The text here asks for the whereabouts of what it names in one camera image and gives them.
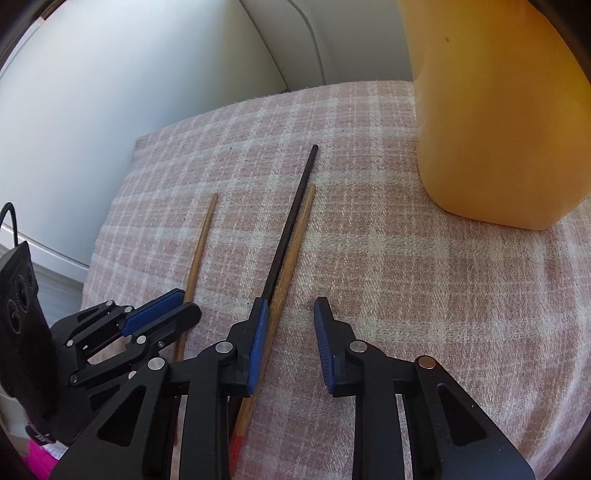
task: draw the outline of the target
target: red chopstick tip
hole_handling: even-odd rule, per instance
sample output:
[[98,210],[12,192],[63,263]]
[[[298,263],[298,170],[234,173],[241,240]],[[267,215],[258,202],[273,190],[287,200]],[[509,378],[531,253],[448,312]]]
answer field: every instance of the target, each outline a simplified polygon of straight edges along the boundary
[[242,450],[243,444],[244,437],[239,437],[237,435],[232,436],[230,452],[228,455],[230,459],[230,476],[234,476],[234,473],[236,473],[236,467],[238,466],[238,460],[240,460],[240,451]]

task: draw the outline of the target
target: blue finger pad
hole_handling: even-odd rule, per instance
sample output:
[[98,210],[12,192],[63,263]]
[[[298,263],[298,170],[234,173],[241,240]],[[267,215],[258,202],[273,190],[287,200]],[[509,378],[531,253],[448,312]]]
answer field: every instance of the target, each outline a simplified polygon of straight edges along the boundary
[[329,336],[324,326],[322,310],[318,300],[314,303],[314,328],[316,330],[316,341],[318,341],[318,353],[320,355],[324,384],[329,390],[329,393],[333,393],[335,389],[335,363],[332,352],[330,351]]
[[164,296],[160,301],[146,309],[139,308],[126,319],[125,326],[121,329],[121,333],[125,336],[132,335],[140,328],[152,323],[154,320],[160,318],[162,315],[171,312],[183,304],[184,292],[176,291],[171,295]]
[[267,338],[267,322],[269,319],[269,304],[266,300],[262,301],[261,313],[256,324],[255,339],[252,343],[251,361],[248,369],[248,394],[255,392],[259,375],[261,374],[262,354],[265,350],[265,340]]

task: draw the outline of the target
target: wooden chopstick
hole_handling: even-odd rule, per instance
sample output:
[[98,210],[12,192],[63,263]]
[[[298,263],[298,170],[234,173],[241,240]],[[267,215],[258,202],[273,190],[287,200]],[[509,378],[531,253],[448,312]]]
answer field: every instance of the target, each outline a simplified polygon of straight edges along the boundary
[[[216,208],[217,193],[212,196],[212,201],[209,203],[203,226],[201,227],[201,234],[199,235],[199,241],[195,248],[195,255],[193,256],[193,262],[191,263],[191,269],[189,270],[189,277],[187,279],[187,287],[185,288],[185,295],[183,301],[193,301],[195,298],[195,286],[197,286],[197,277],[199,276],[199,269],[201,268],[201,259],[203,258],[203,251],[205,250],[205,243],[207,241],[207,234],[209,228],[212,225],[213,211]],[[184,348],[187,342],[187,332],[183,332],[178,338],[177,343],[174,346],[174,361],[182,362],[184,359]]]
[[236,420],[236,426],[234,427],[229,450],[230,475],[232,476],[234,475],[238,465],[240,451],[242,449],[246,432],[248,431],[248,426],[251,422],[252,412],[254,411],[259,386],[261,385],[261,380],[265,373],[269,356],[271,355],[273,340],[275,339],[275,334],[279,325],[279,319],[281,318],[285,300],[290,289],[291,278],[294,274],[294,270],[296,269],[297,257],[298,253],[300,252],[301,243],[304,239],[306,227],[308,225],[308,219],[310,217],[310,211],[312,209],[312,202],[314,201],[315,193],[316,185],[312,184],[306,196],[304,207],[300,213],[300,216],[298,217],[295,231],[291,240],[291,245],[285,256],[285,261],[279,274],[273,300],[269,307],[269,323],[267,325],[267,338],[265,340],[265,349],[263,350],[259,382],[256,386],[254,394],[251,397],[242,400],[240,411],[238,412],[238,419]]

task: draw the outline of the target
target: plaid cloth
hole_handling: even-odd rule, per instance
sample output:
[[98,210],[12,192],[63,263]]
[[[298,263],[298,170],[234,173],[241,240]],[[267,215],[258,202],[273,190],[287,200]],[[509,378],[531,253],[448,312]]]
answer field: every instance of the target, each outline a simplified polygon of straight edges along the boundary
[[238,479],[349,479],[354,401],[328,395],[313,328],[432,355],[544,478],[591,410],[591,203],[544,232],[459,218],[417,171],[413,86],[249,100],[142,137],[96,242],[84,305],[184,288],[213,192],[187,356],[248,317],[313,143],[318,190]]

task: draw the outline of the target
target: orange bottle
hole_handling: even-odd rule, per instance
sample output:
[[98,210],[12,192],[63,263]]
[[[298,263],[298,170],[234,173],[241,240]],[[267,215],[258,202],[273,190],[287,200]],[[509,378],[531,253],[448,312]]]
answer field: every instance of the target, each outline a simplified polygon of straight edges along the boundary
[[590,4],[399,0],[441,208],[542,230],[591,193]]

